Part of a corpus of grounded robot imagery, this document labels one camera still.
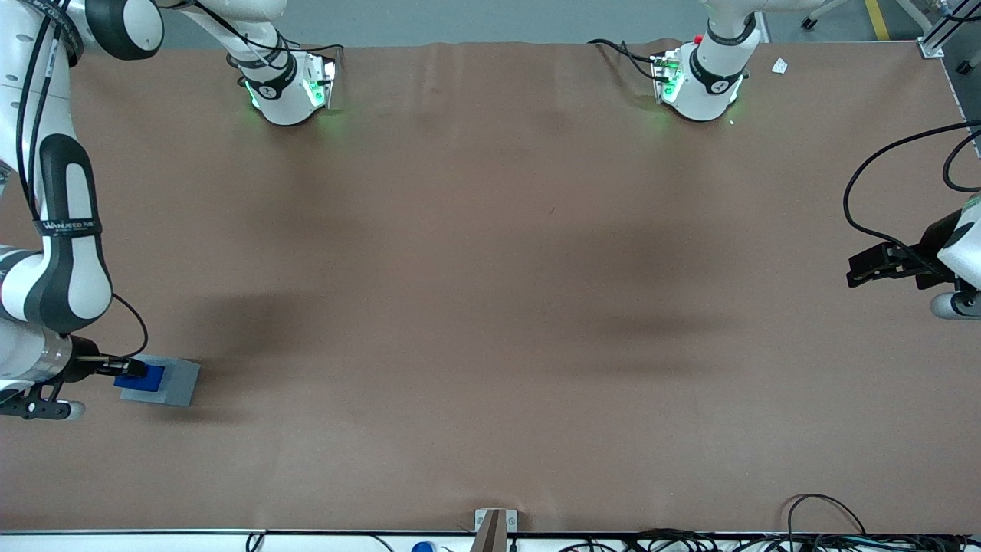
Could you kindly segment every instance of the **metal bracket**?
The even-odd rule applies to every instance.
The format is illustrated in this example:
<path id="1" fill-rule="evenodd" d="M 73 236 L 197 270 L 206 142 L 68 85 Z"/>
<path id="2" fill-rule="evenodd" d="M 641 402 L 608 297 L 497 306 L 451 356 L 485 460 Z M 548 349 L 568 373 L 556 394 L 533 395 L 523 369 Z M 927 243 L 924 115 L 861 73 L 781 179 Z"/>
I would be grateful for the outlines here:
<path id="1" fill-rule="evenodd" d="M 481 524 L 484 522 L 484 518 L 487 516 L 489 510 L 500 510 L 500 508 L 481 508 L 474 510 L 474 531 L 481 530 Z M 504 510 L 504 520 L 507 522 L 508 532 L 518 530 L 517 510 Z"/>
<path id="2" fill-rule="evenodd" d="M 916 38 L 916 45 L 919 46 L 920 55 L 923 56 L 923 59 L 943 59 L 944 57 L 944 48 L 938 47 L 932 51 L 927 49 L 926 44 L 923 43 L 922 36 Z"/>

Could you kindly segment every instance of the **black cable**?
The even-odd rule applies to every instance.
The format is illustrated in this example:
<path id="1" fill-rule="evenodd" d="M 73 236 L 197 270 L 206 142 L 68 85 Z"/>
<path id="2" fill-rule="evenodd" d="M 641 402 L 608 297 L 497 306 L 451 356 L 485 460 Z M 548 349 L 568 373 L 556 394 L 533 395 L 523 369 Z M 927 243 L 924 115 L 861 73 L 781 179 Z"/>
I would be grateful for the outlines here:
<path id="1" fill-rule="evenodd" d="M 947 160 L 944 161 L 944 184 L 946 184 L 948 188 L 950 188 L 955 192 L 964 192 L 964 193 L 981 192 L 981 188 L 965 188 L 963 186 L 958 186 L 957 184 L 954 184 L 954 181 L 951 180 L 951 165 L 954 163 L 954 160 L 957 158 L 958 155 L 960 155 L 960 151 L 963 150 L 965 146 L 967 146 L 969 143 L 972 143 L 974 139 L 978 137 L 981 137 L 981 131 L 976 131 L 968 135 L 967 138 L 961 140 L 960 143 L 954 147 L 954 149 L 951 151 L 951 154 L 947 156 Z"/>
<path id="2" fill-rule="evenodd" d="M 24 199 L 27 201 L 27 208 L 30 209 L 30 216 L 33 220 L 39 220 L 41 217 L 37 213 L 37 204 L 34 201 L 34 191 L 30 188 L 27 183 L 27 172 L 25 169 L 25 157 L 24 157 L 24 123 L 27 117 L 27 101 L 30 98 L 30 85 L 34 81 L 34 72 L 37 69 L 37 58 L 41 55 L 41 48 L 44 43 L 44 35 L 48 32 L 48 26 L 51 24 L 51 18 L 45 17 L 41 21 L 41 27 L 37 30 L 37 36 L 34 38 L 34 47 L 30 50 L 30 58 L 27 60 L 27 70 L 24 75 L 24 87 L 21 88 L 21 102 L 18 104 L 17 109 L 17 171 L 21 179 L 21 188 L 24 190 Z"/>
<path id="3" fill-rule="evenodd" d="M 584 546 L 596 547 L 599 548 L 600 550 L 605 550 L 606 552 L 620 552 L 620 550 L 617 550 L 612 546 L 603 544 L 602 542 L 592 542 L 592 541 L 586 541 L 580 544 L 573 544 L 572 546 L 566 546 L 565 548 L 559 550 L 558 552 L 578 552 L 577 549 Z"/>
<path id="4" fill-rule="evenodd" d="M 958 16 L 944 16 L 947 21 L 954 23 L 975 23 L 981 21 L 981 16 L 971 16 L 969 18 L 959 18 Z"/>
<path id="5" fill-rule="evenodd" d="M 379 537 L 379 536 L 377 536 L 376 534 L 371 534 L 371 535 L 368 535 L 368 536 L 370 536 L 370 537 L 374 538 L 375 540 L 381 542 L 382 543 L 382 546 L 384 546 L 388 550 L 388 552 L 395 552 L 395 549 L 392 548 L 390 544 L 388 544 L 387 542 L 385 542 L 384 540 L 382 540 L 382 538 Z"/>
<path id="6" fill-rule="evenodd" d="M 659 77 L 657 75 L 653 75 L 653 74 L 648 73 L 647 71 L 645 71 L 644 68 L 641 67 L 641 64 L 638 63 L 638 61 L 643 61 L 643 62 L 650 63 L 650 58 L 646 58 L 644 56 L 641 56 L 641 55 L 635 54 L 634 52 L 631 52 L 630 51 L 630 48 L 627 47 L 627 41 L 626 40 L 621 41 L 620 44 L 617 45 L 617 44 L 614 44 L 613 42 L 611 42 L 609 40 L 606 40 L 605 38 L 595 38 L 593 40 L 590 40 L 588 42 L 588 44 L 596 44 L 596 45 L 602 45 L 602 46 L 609 46 L 610 48 L 613 48 L 614 50 L 616 50 L 616 52 L 618 54 L 620 54 L 620 55 L 626 57 L 627 59 L 629 59 L 630 60 L 630 63 L 632 63 L 634 65 L 634 68 L 637 69 L 637 71 L 640 72 L 641 75 L 644 75 L 648 79 L 651 79 L 652 81 L 657 81 L 659 83 L 668 83 L 668 82 L 670 82 L 670 79 L 667 79 L 666 77 Z"/>
<path id="7" fill-rule="evenodd" d="M 850 516 L 852 516 L 852 519 L 858 525 L 858 530 L 861 531 L 861 534 L 868 534 L 867 531 L 865 530 L 865 525 L 861 522 L 861 520 L 858 518 L 858 516 L 855 515 L 855 512 L 853 512 L 852 509 L 849 508 L 848 506 L 846 506 L 845 503 L 843 503 L 842 501 L 838 500 L 837 498 L 828 496 L 826 494 L 821 494 L 821 493 L 805 493 L 805 494 L 802 494 L 796 501 L 794 501 L 794 504 L 791 505 L 790 510 L 787 511 L 787 534 L 788 534 L 788 536 L 793 536 L 793 534 L 794 534 L 794 510 L 797 509 L 797 506 L 799 506 L 801 502 L 807 500 L 808 498 L 819 498 L 819 499 L 824 500 L 826 502 L 831 502 L 833 504 L 837 504 L 842 509 L 844 509 L 846 512 L 848 512 Z"/>
<path id="8" fill-rule="evenodd" d="M 245 539 L 245 552 L 258 552 L 264 540 L 266 540 L 266 533 L 250 533 Z"/>
<path id="9" fill-rule="evenodd" d="M 261 44 L 259 42 L 256 42 L 256 41 L 252 40 L 251 38 L 249 38 L 248 36 L 242 34 L 241 32 L 238 32 L 238 29 L 235 28 L 229 22 L 227 22 L 222 16 L 219 16 L 215 12 L 209 10 L 207 7 L 205 7 L 204 5 L 202 5 L 200 2 L 197 2 L 196 0 L 192 0 L 191 2 L 188 2 L 187 4 L 184 4 L 184 7 L 186 7 L 186 6 L 193 6 L 193 7 L 197 8 L 197 9 L 201 10 L 202 12 L 205 13 L 205 15 L 207 15 L 211 19 L 215 20 L 215 23 L 217 23 L 218 25 L 224 27 L 228 32 L 231 32 L 232 34 L 234 34 L 235 36 L 237 36 L 239 39 L 241 39 L 243 42 L 248 43 L 248 44 L 252 44 L 253 46 L 259 46 L 260 48 L 265 48 L 265 49 L 270 50 L 272 52 L 307 52 L 307 53 L 315 53 L 315 52 L 320 52 L 320 51 L 323 51 L 323 50 L 337 49 L 337 50 L 339 50 L 341 52 L 344 50 L 344 45 L 343 44 L 329 44 L 327 46 L 318 46 L 316 48 L 288 48 L 288 47 L 287 48 L 283 48 L 283 47 L 281 47 L 279 45 L 276 45 L 276 46 L 268 46 L 266 44 Z M 279 32 L 278 31 L 277 31 L 277 36 L 279 38 L 283 38 L 281 35 L 279 35 Z M 283 38 L 283 42 L 285 42 L 286 44 L 297 44 L 297 42 L 295 42 L 293 40 L 287 40 L 285 38 Z"/>
<path id="10" fill-rule="evenodd" d="M 65 10 L 68 8 L 70 0 L 65 0 L 61 5 L 61 9 Z M 27 166 L 30 167 L 30 176 L 27 178 L 27 187 L 32 191 L 34 190 L 34 157 L 37 154 L 37 134 L 41 130 L 41 119 L 44 117 L 44 105 L 48 101 L 48 91 L 51 88 L 52 77 L 54 77 L 54 64 L 55 64 L 55 53 L 56 49 L 60 46 L 58 39 L 61 38 L 62 28 L 55 27 L 54 36 L 51 39 L 51 50 L 48 52 L 48 65 L 45 69 L 44 83 L 41 85 L 40 96 L 37 98 L 37 109 L 34 111 L 34 124 L 30 131 L 30 147 L 27 149 Z M 34 221 L 40 219 L 40 216 L 34 218 Z"/>
<path id="11" fill-rule="evenodd" d="M 845 219 L 849 222 L 850 225 L 852 225 L 852 228 L 855 228 L 856 230 L 858 230 L 858 232 L 861 232 L 862 234 L 866 234 L 868 236 L 879 238 L 880 240 L 885 240 L 886 242 L 889 242 L 889 243 L 895 245 L 896 247 L 902 249 L 903 252 L 906 253 L 906 255 L 908 255 L 910 258 L 916 260 L 917 262 L 919 262 L 920 264 L 922 264 L 924 267 L 926 267 L 927 270 L 929 270 L 930 272 L 933 272 L 935 275 L 937 275 L 937 276 L 939 276 L 941 278 L 945 278 L 946 279 L 947 276 L 944 274 L 943 271 L 939 270 L 933 264 L 927 262 L 927 260 L 925 258 L 923 258 L 916 251 L 914 251 L 910 246 L 904 244 L 903 242 L 901 242 L 897 238 L 894 238 L 894 237 L 892 237 L 892 236 L 890 236 L 888 234 L 885 234 L 883 232 L 878 232 L 878 231 L 872 230 L 870 228 L 866 228 L 866 227 L 858 224 L 857 222 L 855 222 L 854 218 L 852 218 L 852 208 L 850 206 L 850 199 L 852 197 L 852 188 L 854 187 L 855 182 L 858 181 L 858 177 L 861 176 L 862 172 L 865 171 L 865 168 L 868 167 L 870 164 L 872 164 L 872 161 L 875 161 L 881 155 L 883 155 L 884 153 L 890 151 L 891 149 L 894 149 L 894 148 L 899 147 L 901 145 L 910 143 L 912 141 L 916 141 L 916 140 L 921 139 L 921 138 L 928 138 L 928 137 L 932 137 L 934 135 L 939 135 L 939 134 L 942 134 L 942 133 L 948 133 L 950 131 L 955 131 L 957 129 L 966 129 L 968 127 L 977 127 L 977 126 L 981 126 L 981 120 L 967 121 L 965 123 L 957 123 L 955 125 L 947 125 L 945 127 L 939 127 L 939 128 L 936 128 L 936 129 L 931 129 L 929 131 L 924 131 L 922 133 L 918 133 L 918 134 L 915 134 L 915 135 L 912 135 L 912 136 L 909 136 L 909 137 L 906 137 L 906 138 L 898 139 L 898 140 L 890 143 L 889 145 L 886 145 L 885 147 L 880 148 L 878 151 L 876 151 L 872 155 L 869 155 L 868 158 L 866 158 L 865 161 L 863 161 L 862 164 L 858 167 L 858 169 L 855 170 L 854 174 L 852 174 L 852 178 L 849 180 L 848 185 L 845 186 L 845 194 L 842 197 L 842 206 L 843 206 L 843 208 L 845 210 Z"/>
<path id="12" fill-rule="evenodd" d="M 617 43 L 613 42 L 612 40 L 607 40 L 605 38 L 594 38 L 593 40 L 590 40 L 589 42 L 587 42 L 587 44 L 600 44 L 600 45 L 603 45 L 603 46 L 608 46 L 610 48 L 613 48 L 617 52 L 619 52 L 620 55 L 622 55 L 622 56 L 630 56 L 630 57 L 636 59 L 637 61 L 645 61 L 645 62 L 650 63 L 650 58 L 646 58 L 646 57 L 644 57 L 644 56 L 642 56 L 640 54 L 635 54 L 634 52 L 631 52 L 626 47 L 621 47 L 620 44 L 617 44 Z"/>
<path id="13" fill-rule="evenodd" d="M 132 312 L 132 315 L 136 318 L 136 321 L 139 322 L 140 329 L 143 331 L 143 343 L 139 346 L 139 349 L 137 349 L 136 351 L 133 351 L 132 353 L 130 353 L 128 355 L 122 355 L 120 357 L 117 357 L 117 359 L 132 359 L 136 355 L 139 355 L 140 353 L 142 353 L 146 349 L 146 346 L 149 345 L 149 343 L 150 343 L 150 332 L 146 329 L 146 322 L 144 322 L 143 321 L 143 317 L 139 315 L 139 311 L 137 311 L 131 304 L 129 304 L 129 302 L 127 300 L 121 298 L 116 293 L 113 293 L 113 299 L 115 299 L 116 301 L 118 301 L 121 304 L 123 304 L 123 306 L 125 306 L 126 308 L 128 308 L 129 309 L 129 312 Z"/>

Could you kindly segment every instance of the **blue block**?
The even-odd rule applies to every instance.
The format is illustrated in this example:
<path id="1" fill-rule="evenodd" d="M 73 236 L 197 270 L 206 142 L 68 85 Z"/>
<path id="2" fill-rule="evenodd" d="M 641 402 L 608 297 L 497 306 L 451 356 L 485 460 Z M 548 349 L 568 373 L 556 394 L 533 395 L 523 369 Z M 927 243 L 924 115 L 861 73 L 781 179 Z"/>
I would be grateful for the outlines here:
<path id="1" fill-rule="evenodd" d="M 124 389 L 120 399 L 174 407 L 190 406 L 190 398 L 194 394 L 194 386 L 197 385 L 197 373 L 201 369 L 200 365 L 174 357 L 136 355 L 134 358 L 142 360 L 148 366 L 163 366 L 160 386 L 157 391 Z"/>
<path id="2" fill-rule="evenodd" d="M 164 367 L 154 366 L 153 364 L 146 365 L 146 376 L 144 377 L 131 377 L 127 375 L 121 375 L 116 377 L 116 381 L 113 383 L 116 387 L 122 387 L 123 389 L 132 389 L 133 391 L 160 391 L 160 381 L 164 379 Z"/>

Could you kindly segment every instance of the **brown paper mat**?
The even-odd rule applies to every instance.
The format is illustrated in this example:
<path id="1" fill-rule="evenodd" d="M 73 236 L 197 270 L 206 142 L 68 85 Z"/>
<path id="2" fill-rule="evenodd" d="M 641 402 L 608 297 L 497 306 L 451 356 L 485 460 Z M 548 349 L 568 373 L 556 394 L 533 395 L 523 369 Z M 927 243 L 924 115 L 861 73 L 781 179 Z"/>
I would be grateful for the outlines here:
<path id="1" fill-rule="evenodd" d="M 188 410 L 90 378 L 64 392 L 78 423 L 0 420 L 0 524 L 456 528 L 500 505 L 526 529 L 773 529 L 807 491 L 871 530 L 973 526 L 977 326 L 912 282 L 845 282 L 875 240 L 843 186 L 958 120 L 940 62 L 765 45 L 693 124 L 610 54 L 351 50 L 342 111 L 289 129 L 222 53 L 86 58 L 116 289 L 148 352 L 204 367 Z M 964 200 L 939 178 L 959 138 L 873 166 L 855 216 L 915 241 Z M 4 199 L 4 242 L 33 246 Z M 139 337 L 116 306 L 83 335 Z"/>

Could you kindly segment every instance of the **green led light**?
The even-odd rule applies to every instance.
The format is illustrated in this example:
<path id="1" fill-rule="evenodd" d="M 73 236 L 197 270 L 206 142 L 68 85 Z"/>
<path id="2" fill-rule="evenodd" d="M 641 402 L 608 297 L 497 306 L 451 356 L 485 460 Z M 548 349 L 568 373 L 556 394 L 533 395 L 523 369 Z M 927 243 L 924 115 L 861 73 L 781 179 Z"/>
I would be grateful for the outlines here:
<path id="1" fill-rule="evenodd" d="M 259 100 L 255 99 L 255 92 L 252 91 L 252 86 L 249 85 L 248 81 L 245 82 L 245 89 L 248 90 L 248 95 L 252 98 L 252 107 L 260 109 Z"/>
<path id="2" fill-rule="evenodd" d="M 324 105 L 324 87 L 319 85 L 316 81 L 310 82 L 306 79 L 303 80 L 303 84 L 306 87 L 307 95 L 310 96 L 310 103 L 312 103 L 314 107 Z"/>

